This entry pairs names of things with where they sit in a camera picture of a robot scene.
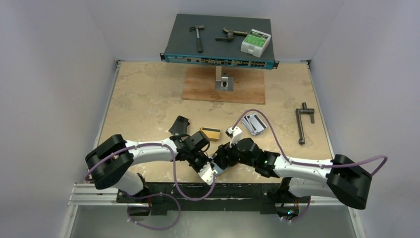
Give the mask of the blue network switch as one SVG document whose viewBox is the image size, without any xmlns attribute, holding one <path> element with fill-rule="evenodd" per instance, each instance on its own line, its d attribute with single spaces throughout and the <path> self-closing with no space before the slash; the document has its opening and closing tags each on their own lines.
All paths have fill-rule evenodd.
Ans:
<svg viewBox="0 0 420 238">
<path fill-rule="evenodd" d="M 203 52 L 196 47 L 196 31 L 190 27 L 204 25 L 200 30 Z M 172 31 L 161 61 L 171 63 L 202 64 L 258 69 L 276 69 L 279 62 L 275 60 L 273 43 L 260 58 L 240 51 L 244 36 L 235 36 L 231 42 L 216 41 L 216 37 L 225 37 L 222 29 L 250 32 L 251 29 L 271 33 L 271 20 L 264 18 L 246 18 L 232 16 L 177 14 Z"/>
</svg>

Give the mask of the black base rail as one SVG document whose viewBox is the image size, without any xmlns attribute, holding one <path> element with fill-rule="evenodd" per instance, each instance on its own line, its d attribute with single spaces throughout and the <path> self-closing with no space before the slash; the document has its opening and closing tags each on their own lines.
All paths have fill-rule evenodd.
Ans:
<svg viewBox="0 0 420 238">
<path fill-rule="evenodd" d="M 150 182 L 149 190 L 140 199 L 132 199 L 123 191 L 117 192 L 117 203 L 151 205 L 152 215 L 168 211 L 238 211 L 260 214 L 297 215 L 295 204 L 307 205 L 310 197 L 297 198 L 279 183 L 217 183 L 212 193 L 201 201 L 184 198 L 174 183 Z"/>
</svg>

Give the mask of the aluminium frame rail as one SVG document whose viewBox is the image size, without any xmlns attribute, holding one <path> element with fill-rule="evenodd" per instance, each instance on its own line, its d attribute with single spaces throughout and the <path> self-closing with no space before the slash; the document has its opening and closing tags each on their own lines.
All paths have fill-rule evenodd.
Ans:
<svg viewBox="0 0 420 238">
<path fill-rule="evenodd" d="M 99 145 L 99 141 L 100 141 L 101 134 L 104 128 L 109 105 L 111 102 L 112 94 L 114 91 L 114 87 L 116 85 L 118 74 L 119 74 L 119 71 L 123 62 L 124 62 L 123 60 L 116 61 L 114 76 L 112 78 L 111 87 L 106 98 L 104 113 L 102 115 L 99 129 L 95 137 L 94 147 Z M 67 204 L 66 217 L 65 217 L 64 225 L 61 229 L 59 237 L 60 238 L 71 237 L 71 234 L 73 232 L 73 226 L 77 219 L 77 215 L 79 213 L 80 207 L 82 206 L 111 206 L 111 205 L 116 204 L 115 200 L 116 200 L 115 188 L 108 189 L 105 191 L 105 193 L 103 193 L 103 191 L 95 189 L 93 183 L 90 183 L 87 181 L 84 181 L 82 183 L 75 183 L 71 192 L 69 202 Z"/>
</svg>

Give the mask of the orange leather card holder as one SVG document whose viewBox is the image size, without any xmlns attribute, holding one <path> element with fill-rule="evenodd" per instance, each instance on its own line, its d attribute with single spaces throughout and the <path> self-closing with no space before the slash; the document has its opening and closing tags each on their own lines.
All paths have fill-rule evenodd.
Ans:
<svg viewBox="0 0 420 238">
<path fill-rule="evenodd" d="M 215 173 L 218 177 L 226 170 L 226 168 L 228 167 L 228 163 L 225 158 L 214 157 L 210 161 L 210 166 L 212 168 L 212 172 Z"/>
</svg>

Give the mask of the plywood board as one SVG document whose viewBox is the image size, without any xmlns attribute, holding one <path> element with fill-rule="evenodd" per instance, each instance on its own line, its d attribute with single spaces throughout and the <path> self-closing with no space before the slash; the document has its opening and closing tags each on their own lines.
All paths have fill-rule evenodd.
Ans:
<svg viewBox="0 0 420 238">
<path fill-rule="evenodd" d="M 233 79 L 227 83 L 232 91 L 218 91 L 216 67 L 189 67 L 186 71 L 182 99 L 241 104 L 265 104 L 264 73 L 258 69 L 223 68 Z"/>
</svg>

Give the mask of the black credit card stack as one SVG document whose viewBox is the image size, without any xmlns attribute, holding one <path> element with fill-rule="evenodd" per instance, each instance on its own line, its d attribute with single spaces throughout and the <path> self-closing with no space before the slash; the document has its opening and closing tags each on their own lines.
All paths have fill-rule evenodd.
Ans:
<svg viewBox="0 0 420 238">
<path fill-rule="evenodd" d="M 182 135 L 187 134 L 187 128 L 190 125 L 189 119 L 185 118 L 183 116 L 178 116 L 171 126 L 171 128 L 168 130 L 172 135 Z"/>
</svg>

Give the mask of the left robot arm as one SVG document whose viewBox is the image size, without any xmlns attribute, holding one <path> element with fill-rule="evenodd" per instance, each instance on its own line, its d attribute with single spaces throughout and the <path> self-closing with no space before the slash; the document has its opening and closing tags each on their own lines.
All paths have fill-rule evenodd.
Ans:
<svg viewBox="0 0 420 238">
<path fill-rule="evenodd" d="M 115 134 L 85 157 L 86 178 L 91 178 L 98 190 L 114 187 L 128 193 L 134 202 L 141 203 L 146 200 L 148 190 L 143 176 L 129 171 L 132 165 L 186 161 L 205 183 L 213 185 L 214 172 L 203 150 L 209 143 L 201 131 L 150 142 L 125 140 L 122 135 Z"/>
</svg>

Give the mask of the gold credit card stack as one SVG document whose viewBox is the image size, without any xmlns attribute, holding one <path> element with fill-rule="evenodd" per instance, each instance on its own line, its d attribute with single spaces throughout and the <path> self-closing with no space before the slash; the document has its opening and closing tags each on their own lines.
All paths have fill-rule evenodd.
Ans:
<svg viewBox="0 0 420 238">
<path fill-rule="evenodd" d="M 217 128 L 201 127 L 202 131 L 210 141 L 218 141 L 220 139 L 221 130 Z"/>
</svg>

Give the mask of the metal stand bracket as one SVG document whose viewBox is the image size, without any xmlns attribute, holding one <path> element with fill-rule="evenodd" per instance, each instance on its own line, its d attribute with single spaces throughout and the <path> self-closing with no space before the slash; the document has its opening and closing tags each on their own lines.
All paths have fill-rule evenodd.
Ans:
<svg viewBox="0 0 420 238">
<path fill-rule="evenodd" d="M 234 78 L 222 72 L 222 66 L 215 67 L 215 91 L 233 92 Z"/>
</svg>

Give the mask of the small hammer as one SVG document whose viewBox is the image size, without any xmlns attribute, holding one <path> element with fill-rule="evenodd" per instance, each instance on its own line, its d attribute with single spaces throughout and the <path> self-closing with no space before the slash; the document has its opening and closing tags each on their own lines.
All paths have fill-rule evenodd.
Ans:
<svg viewBox="0 0 420 238">
<path fill-rule="evenodd" d="M 204 25 L 197 25 L 197 26 L 193 26 L 189 28 L 189 31 L 196 31 L 196 47 L 197 47 L 197 52 L 198 53 L 202 53 L 203 52 L 203 44 L 201 41 L 201 37 L 200 37 L 200 30 L 204 30 Z"/>
</svg>

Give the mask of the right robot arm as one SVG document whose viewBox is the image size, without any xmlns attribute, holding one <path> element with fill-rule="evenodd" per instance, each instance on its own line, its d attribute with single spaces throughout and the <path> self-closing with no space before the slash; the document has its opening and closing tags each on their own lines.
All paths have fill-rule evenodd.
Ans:
<svg viewBox="0 0 420 238">
<path fill-rule="evenodd" d="M 280 153 L 259 148 L 250 138 L 219 146 L 211 160 L 217 174 L 243 164 L 254 168 L 263 177 L 281 178 L 278 195 L 285 202 L 295 197 L 322 196 L 364 210 L 372 181 L 371 173 L 344 155 L 317 161 L 286 159 Z"/>
</svg>

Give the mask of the white green electronic box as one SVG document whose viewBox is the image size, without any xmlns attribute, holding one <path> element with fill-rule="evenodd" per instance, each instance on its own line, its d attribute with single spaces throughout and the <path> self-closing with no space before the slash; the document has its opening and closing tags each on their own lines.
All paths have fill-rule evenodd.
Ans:
<svg viewBox="0 0 420 238">
<path fill-rule="evenodd" d="M 241 43 L 240 51 L 260 58 L 271 41 L 271 35 L 251 29 Z"/>
</svg>

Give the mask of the brass clamp tool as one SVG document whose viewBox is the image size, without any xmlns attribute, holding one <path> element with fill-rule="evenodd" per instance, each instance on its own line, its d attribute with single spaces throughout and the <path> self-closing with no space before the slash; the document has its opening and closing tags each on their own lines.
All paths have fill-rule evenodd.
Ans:
<svg viewBox="0 0 420 238">
<path fill-rule="evenodd" d="M 226 34 L 226 36 L 225 37 L 216 37 L 215 38 L 216 41 L 227 41 L 227 42 L 231 42 L 234 39 L 235 36 L 244 36 L 244 37 L 246 37 L 248 35 L 248 32 L 229 30 L 226 27 L 223 27 L 222 31 L 223 31 L 223 33 Z"/>
</svg>

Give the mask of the white credit card stack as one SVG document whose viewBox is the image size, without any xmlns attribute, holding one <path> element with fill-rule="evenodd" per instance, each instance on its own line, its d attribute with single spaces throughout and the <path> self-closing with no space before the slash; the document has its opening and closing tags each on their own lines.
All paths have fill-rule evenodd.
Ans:
<svg viewBox="0 0 420 238">
<path fill-rule="evenodd" d="M 253 136 L 260 135 L 267 128 L 267 125 L 256 113 L 243 116 L 241 122 Z"/>
</svg>

